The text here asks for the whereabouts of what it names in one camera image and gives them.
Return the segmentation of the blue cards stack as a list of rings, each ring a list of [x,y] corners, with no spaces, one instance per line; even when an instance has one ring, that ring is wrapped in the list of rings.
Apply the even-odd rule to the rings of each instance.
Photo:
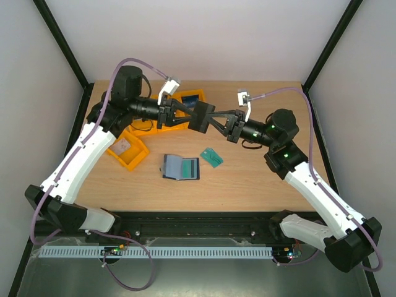
[[[182,104],[188,108],[195,107],[196,103],[199,101],[198,95],[189,95],[181,97]]]

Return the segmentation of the white pink cards stack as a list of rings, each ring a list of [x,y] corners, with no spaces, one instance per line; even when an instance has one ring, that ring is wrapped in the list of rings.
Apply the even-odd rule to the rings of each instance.
[[[122,139],[118,140],[117,142],[115,142],[110,147],[110,150],[116,155],[121,155],[124,152],[126,152],[127,150],[129,150],[130,148],[131,148],[131,144],[129,143],[129,141],[125,138],[122,138]]]

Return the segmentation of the left black frame post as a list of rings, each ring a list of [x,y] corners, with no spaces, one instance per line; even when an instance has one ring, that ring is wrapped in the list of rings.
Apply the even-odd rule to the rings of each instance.
[[[45,0],[33,0],[33,3],[41,15],[41,18],[45,22],[48,30],[53,36],[63,56],[65,57],[68,65],[78,80],[80,86],[85,90],[92,87],[92,83],[89,83],[80,64],[78,63],[71,47],[69,46],[66,37],[64,36],[58,22],[56,21],[51,9],[49,8]]]

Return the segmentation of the black frame post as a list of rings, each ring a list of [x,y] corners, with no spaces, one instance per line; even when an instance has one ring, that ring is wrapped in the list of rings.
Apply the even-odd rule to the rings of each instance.
[[[327,43],[325,44],[317,61],[315,62],[312,70],[310,71],[305,83],[302,85],[302,89],[304,93],[309,93],[310,89],[314,85],[319,74],[323,70],[326,62],[330,58],[335,47],[337,46],[343,34],[345,33],[345,30],[348,28],[350,22],[353,20],[355,14],[357,13],[362,3],[363,0],[349,1],[346,9],[344,10],[339,21],[337,22],[337,25],[335,26],[332,34],[330,35],[329,39],[327,40]]]
[[[89,83],[80,64],[78,63],[71,47],[69,46],[66,37],[64,36],[58,22],[56,21],[51,9],[49,8],[45,0],[33,0],[33,3],[41,15],[41,18],[45,22],[48,30],[53,36],[63,56],[65,57],[68,65],[78,80],[80,86],[85,90],[92,87],[92,83]]]

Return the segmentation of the teal VIP card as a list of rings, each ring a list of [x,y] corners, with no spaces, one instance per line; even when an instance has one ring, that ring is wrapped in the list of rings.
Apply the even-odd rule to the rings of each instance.
[[[222,157],[220,157],[219,154],[214,151],[214,149],[209,147],[200,154],[200,157],[207,161],[212,166],[212,168],[217,168],[223,163]]]

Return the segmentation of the separate yellow bin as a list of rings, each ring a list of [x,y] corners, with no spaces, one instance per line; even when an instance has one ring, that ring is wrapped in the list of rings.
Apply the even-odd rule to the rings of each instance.
[[[127,139],[131,144],[131,148],[129,150],[121,155],[116,155],[110,150],[109,147],[106,152],[117,159],[117,161],[128,171],[132,171],[149,155],[150,151],[138,137],[135,137],[126,129],[121,133],[115,142],[122,138]]]

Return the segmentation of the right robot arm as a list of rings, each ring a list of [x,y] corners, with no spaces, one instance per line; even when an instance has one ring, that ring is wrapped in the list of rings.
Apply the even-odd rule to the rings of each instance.
[[[239,139],[268,147],[267,166],[295,188],[315,209],[324,224],[284,210],[272,218],[270,236],[276,242],[294,238],[322,251],[341,272],[349,272],[377,248],[382,226],[355,211],[320,177],[293,142],[299,128],[291,110],[278,109],[265,123],[245,121],[240,110],[213,112],[205,118],[230,142]]]

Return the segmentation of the teal card in holder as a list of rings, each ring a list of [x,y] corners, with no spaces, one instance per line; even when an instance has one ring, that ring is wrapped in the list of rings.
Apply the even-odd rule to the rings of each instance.
[[[183,158],[182,180],[199,180],[200,168],[198,158]]]

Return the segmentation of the yellow bin leftmost of row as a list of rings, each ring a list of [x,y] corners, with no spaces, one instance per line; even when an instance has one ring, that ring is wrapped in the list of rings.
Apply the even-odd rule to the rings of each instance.
[[[150,136],[158,133],[157,122],[151,119],[134,119],[126,130],[135,137]]]

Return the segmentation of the yellow bin middle of row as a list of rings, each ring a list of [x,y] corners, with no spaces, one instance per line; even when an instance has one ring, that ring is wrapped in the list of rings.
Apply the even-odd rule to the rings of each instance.
[[[174,127],[179,124],[188,123],[191,120],[192,111],[176,99],[167,99],[158,107],[157,129],[163,127]],[[181,111],[187,116],[177,116]]]

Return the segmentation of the blue leather card holder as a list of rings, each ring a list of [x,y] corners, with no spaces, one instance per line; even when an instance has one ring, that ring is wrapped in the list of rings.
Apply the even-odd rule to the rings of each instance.
[[[165,154],[163,156],[163,164],[160,167],[160,172],[164,179],[172,179],[177,181],[182,180],[182,160],[184,157],[179,155]]]

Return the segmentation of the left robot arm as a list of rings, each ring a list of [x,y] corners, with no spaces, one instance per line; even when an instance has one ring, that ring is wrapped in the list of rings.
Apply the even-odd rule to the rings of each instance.
[[[112,229],[117,218],[104,209],[77,205],[75,200],[86,177],[103,153],[112,146],[134,118],[151,119],[157,127],[187,123],[193,117],[171,96],[180,86],[174,77],[166,77],[158,98],[142,97],[142,69],[119,66],[113,74],[101,102],[93,106],[79,138],[54,172],[39,186],[30,185],[25,196],[41,216],[57,231]]]

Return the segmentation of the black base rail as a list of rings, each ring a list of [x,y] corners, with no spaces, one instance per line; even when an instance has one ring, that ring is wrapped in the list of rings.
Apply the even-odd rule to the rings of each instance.
[[[231,238],[253,244],[291,245],[275,234],[274,212],[116,212],[112,235],[130,235],[144,243],[155,238]]]

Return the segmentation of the right controller board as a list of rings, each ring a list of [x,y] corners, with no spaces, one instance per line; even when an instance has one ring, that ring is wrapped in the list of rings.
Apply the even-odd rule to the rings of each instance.
[[[293,246],[287,246],[283,248],[277,247],[273,250],[273,258],[281,264],[290,263],[293,259],[299,258],[301,256],[302,252]]]

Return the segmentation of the yellow bin right of row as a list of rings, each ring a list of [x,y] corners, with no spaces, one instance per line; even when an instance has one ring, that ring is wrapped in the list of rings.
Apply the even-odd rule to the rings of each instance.
[[[188,108],[194,108],[198,101],[206,102],[202,89],[179,91],[175,92],[173,96]]]

